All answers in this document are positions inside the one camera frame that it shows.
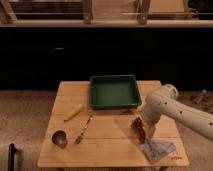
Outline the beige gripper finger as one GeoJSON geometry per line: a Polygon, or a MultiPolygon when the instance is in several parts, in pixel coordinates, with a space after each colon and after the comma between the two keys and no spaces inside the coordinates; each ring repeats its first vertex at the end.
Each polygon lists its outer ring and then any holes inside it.
{"type": "Polygon", "coordinates": [[[155,131],[156,131],[156,127],[155,126],[149,126],[147,128],[147,137],[148,138],[152,138],[155,134],[155,131]]]}

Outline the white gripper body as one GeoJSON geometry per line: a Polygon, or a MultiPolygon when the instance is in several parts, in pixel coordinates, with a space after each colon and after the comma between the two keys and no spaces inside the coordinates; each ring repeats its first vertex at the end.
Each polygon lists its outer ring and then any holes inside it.
{"type": "Polygon", "coordinates": [[[158,110],[153,109],[150,106],[143,106],[141,109],[141,117],[143,121],[150,127],[155,126],[161,119],[162,113],[158,110]]]}

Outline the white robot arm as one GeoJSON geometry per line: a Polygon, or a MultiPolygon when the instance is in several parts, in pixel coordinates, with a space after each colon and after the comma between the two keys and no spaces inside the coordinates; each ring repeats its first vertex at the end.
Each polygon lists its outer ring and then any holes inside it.
{"type": "Polygon", "coordinates": [[[213,115],[178,102],[178,96],[178,90],[171,84],[149,92],[141,111],[144,122],[154,126],[165,115],[213,142],[213,115]]]}

